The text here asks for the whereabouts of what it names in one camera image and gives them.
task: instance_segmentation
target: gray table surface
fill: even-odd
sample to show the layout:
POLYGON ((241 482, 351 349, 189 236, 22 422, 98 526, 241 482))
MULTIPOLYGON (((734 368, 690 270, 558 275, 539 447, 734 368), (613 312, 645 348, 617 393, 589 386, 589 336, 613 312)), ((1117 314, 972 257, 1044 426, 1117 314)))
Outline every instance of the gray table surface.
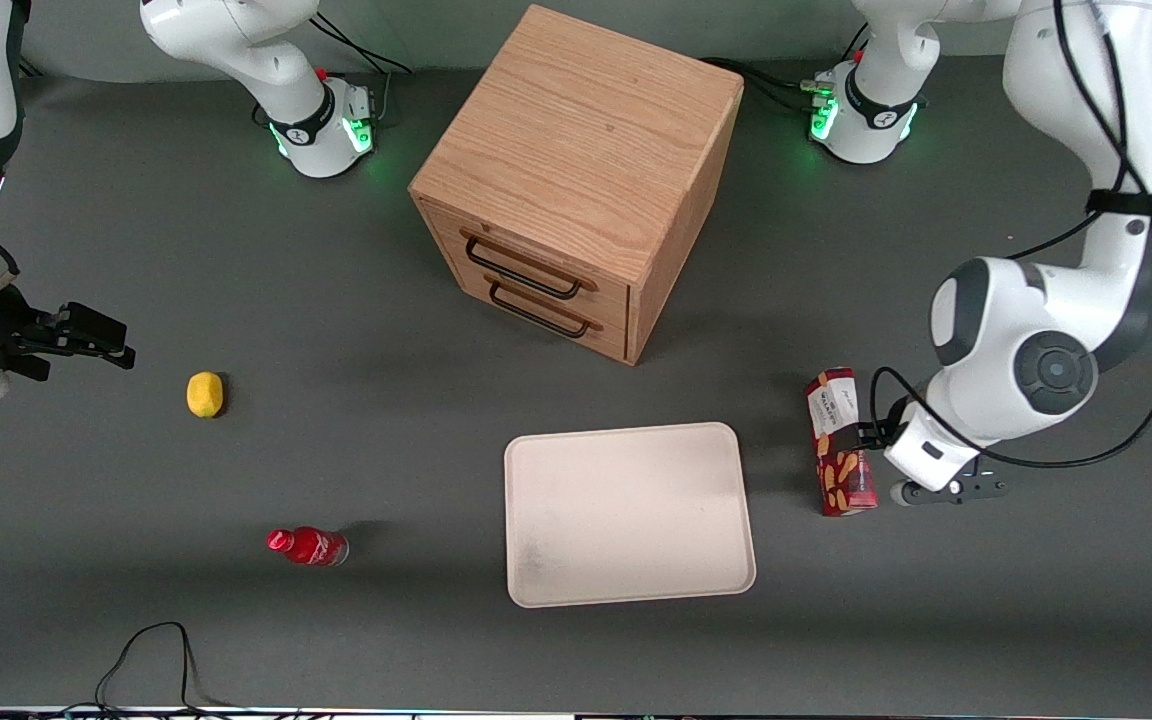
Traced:
MULTIPOLYGON (((1000 71, 943 60, 870 168, 749 92, 636 369, 462 296, 407 199, 476 73, 396 78, 378 154, 323 182, 234 83, 29 83, 0 238, 36 305, 124 320, 141 364, 61 359, 0 402, 0 703, 85 700, 132 630, 174 619, 211 691, 247 705, 1152 717, 1152 432, 1097 468, 1005 470, 1001 501, 818 511, 804 382, 931 373, 941 279, 1079 218, 1082 165, 1000 71), (187 412, 203 369, 232 378, 223 419, 187 412), (687 420, 740 435, 755 588, 513 605, 506 444, 687 420), (348 528, 348 564, 262 546, 298 523, 348 528)), ((1151 393, 1152 346, 1009 447, 1098 450, 1151 393)), ((109 697, 173 703, 175 643, 147 637, 109 697)))

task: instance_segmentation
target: wood grain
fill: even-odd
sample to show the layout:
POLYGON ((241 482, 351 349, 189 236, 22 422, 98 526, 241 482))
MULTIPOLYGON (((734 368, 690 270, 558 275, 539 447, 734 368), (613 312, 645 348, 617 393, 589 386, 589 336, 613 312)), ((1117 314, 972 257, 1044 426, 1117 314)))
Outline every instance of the wood grain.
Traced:
POLYGON ((732 143, 732 129, 736 127, 736 109, 740 107, 740 94, 732 98, 713 146, 705 154, 704 165, 696 168, 684 199, 679 204, 677 217, 669 229, 666 240, 660 243, 653 260, 652 274, 649 274, 638 291, 630 296, 630 318, 628 318, 627 357, 630 364, 637 363, 643 355, 643 348, 649 341, 652 328, 655 327, 664 310, 664 302, 673 291, 673 283, 682 272, 682 265, 695 245, 700 227, 708 218, 708 211, 714 206, 718 196, 718 182, 723 175, 723 164, 727 160, 727 146, 732 143))
POLYGON ((532 6, 412 191, 639 285, 741 78, 532 6))
POLYGON ((462 290, 502 283, 635 364, 708 217, 741 77, 532 5, 408 191, 462 290), (526 290, 468 258, 550 287, 526 290))

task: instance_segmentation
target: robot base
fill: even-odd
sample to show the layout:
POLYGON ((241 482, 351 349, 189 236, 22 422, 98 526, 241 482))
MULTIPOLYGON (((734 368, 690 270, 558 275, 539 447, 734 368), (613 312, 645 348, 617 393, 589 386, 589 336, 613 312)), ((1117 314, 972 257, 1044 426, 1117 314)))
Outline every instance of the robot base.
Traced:
POLYGON ((909 137, 910 122, 918 111, 918 104, 897 119, 892 127, 874 129, 869 127, 864 115, 852 108, 841 92, 847 74, 856 67, 851 60, 838 63, 835 67, 817 73, 814 83, 833 90, 824 94, 824 105, 812 115, 812 126, 808 128, 808 137, 819 142, 835 158, 856 165, 870 165, 886 159, 892 150, 905 137, 909 137))
POLYGON ((328 179, 353 167, 376 145, 376 128, 371 120, 371 93, 366 88, 349 85, 341 78, 323 83, 334 96, 333 118, 317 134, 314 142, 297 145, 293 137, 270 131, 278 141, 278 151, 302 176, 328 179))

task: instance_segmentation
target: red bottle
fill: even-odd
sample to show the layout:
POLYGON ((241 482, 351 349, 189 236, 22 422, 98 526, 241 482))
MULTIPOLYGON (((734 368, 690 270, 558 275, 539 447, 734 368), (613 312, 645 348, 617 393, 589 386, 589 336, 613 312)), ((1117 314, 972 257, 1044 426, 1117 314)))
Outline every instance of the red bottle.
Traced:
POLYGON ((274 530, 265 544, 296 564, 342 564, 349 556, 349 541, 341 533, 310 526, 274 530))

